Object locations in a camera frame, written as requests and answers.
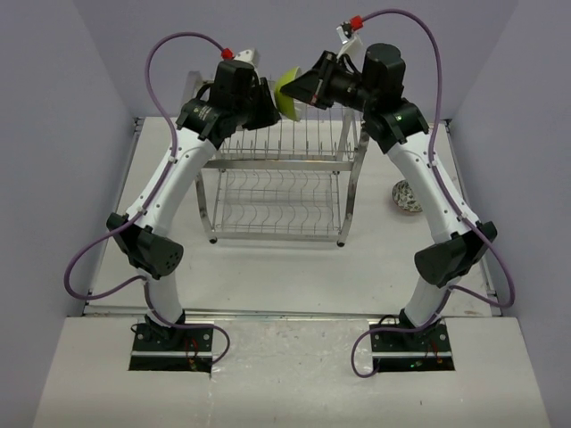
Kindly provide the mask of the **pink floral bowl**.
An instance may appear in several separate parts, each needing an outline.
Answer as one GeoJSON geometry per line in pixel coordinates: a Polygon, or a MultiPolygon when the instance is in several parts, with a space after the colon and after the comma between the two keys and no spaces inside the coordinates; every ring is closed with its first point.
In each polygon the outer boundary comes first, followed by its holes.
{"type": "Polygon", "coordinates": [[[418,214],[422,212],[422,207],[416,199],[410,184],[403,179],[397,182],[392,188],[392,200],[395,205],[410,214],[418,214]]]}

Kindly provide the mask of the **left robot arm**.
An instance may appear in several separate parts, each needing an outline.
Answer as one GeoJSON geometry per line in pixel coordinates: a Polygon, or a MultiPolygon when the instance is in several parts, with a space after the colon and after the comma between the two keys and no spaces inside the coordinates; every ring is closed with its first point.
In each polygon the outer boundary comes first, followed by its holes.
{"type": "Polygon", "coordinates": [[[200,91],[208,98],[196,96],[182,106],[171,125],[172,142],[141,193],[142,201],[107,219],[120,250],[144,278],[148,317],[157,324],[153,338],[165,350],[176,350],[186,338],[174,274],[184,248],[170,237],[173,218],[226,139],[239,128],[265,128],[280,119],[268,81],[250,62],[220,62],[214,80],[200,91]]]}

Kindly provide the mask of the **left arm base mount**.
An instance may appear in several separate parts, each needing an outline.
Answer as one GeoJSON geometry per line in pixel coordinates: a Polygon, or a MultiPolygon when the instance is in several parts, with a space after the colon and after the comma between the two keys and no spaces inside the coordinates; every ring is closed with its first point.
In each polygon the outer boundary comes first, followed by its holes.
{"type": "Polygon", "coordinates": [[[212,328],[177,330],[167,339],[147,323],[134,324],[131,331],[129,371],[211,373],[212,328]]]}

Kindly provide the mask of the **stainless steel dish rack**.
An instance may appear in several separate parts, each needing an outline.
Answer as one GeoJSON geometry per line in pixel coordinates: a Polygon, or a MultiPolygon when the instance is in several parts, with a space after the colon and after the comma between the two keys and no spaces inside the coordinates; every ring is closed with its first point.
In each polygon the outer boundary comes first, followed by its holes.
{"type": "Polygon", "coordinates": [[[335,243],[345,246],[368,149],[360,114],[334,105],[302,106],[282,118],[238,130],[195,181],[204,232],[221,239],[335,243]]]}

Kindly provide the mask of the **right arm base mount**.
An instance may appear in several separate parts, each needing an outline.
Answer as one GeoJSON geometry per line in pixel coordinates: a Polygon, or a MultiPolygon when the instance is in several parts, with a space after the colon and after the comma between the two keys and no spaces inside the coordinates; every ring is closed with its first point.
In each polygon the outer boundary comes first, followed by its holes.
{"type": "Polygon", "coordinates": [[[374,333],[373,368],[378,373],[454,371],[447,325],[437,321],[421,333],[374,333]]]}

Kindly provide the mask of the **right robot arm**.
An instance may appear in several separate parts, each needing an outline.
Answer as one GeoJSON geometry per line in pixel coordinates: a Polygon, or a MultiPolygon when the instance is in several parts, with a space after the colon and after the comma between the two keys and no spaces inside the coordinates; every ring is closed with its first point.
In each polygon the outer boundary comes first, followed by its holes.
{"type": "Polygon", "coordinates": [[[435,322],[450,295],[451,283],[464,276],[484,254],[483,239],[494,239],[493,222],[483,223],[458,191],[443,193],[450,178],[436,177],[438,157],[426,138],[432,136],[419,108],[403,93],[406,64],[400,50],[373,44],[360,72],[348,69],[334,53],[324,52],[311,70],[287,80],[277,91],[325,110],[338,103],[362,114],[361,129],[402,173],[425,214],[433,244],[414,256],[419,279],[399,315],[398,339],[407,350],[429,341],[435,322]]]}

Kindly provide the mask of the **green square bowl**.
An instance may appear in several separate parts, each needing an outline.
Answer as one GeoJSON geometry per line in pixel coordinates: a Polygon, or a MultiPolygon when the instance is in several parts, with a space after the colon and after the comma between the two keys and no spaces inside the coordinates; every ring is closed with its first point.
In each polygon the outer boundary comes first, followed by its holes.
{"type": "Polygon", "coordinates": [[[293,67],[280,76],[274,85],[274,100],[279,113],[292,121],[300,121],[303,117],[302,104],[290,95],[282,93],[282,88],[300,77],[302,71],[299,67],[293,67]]]}

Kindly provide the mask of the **aluminium table rail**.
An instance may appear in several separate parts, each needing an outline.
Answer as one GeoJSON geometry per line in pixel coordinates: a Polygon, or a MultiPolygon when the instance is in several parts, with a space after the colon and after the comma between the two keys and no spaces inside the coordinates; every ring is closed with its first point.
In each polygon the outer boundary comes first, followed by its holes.
{"type": "Polygon", "coordinates": [[[273,311],[273,310],[244,310],[244,309],[189,309],[187,315],[212,318],[300,318],[300,319],[380,319],[385,314],[379,313],[343,313],[343,312],[310,312],[310,311],[273,311]]]}

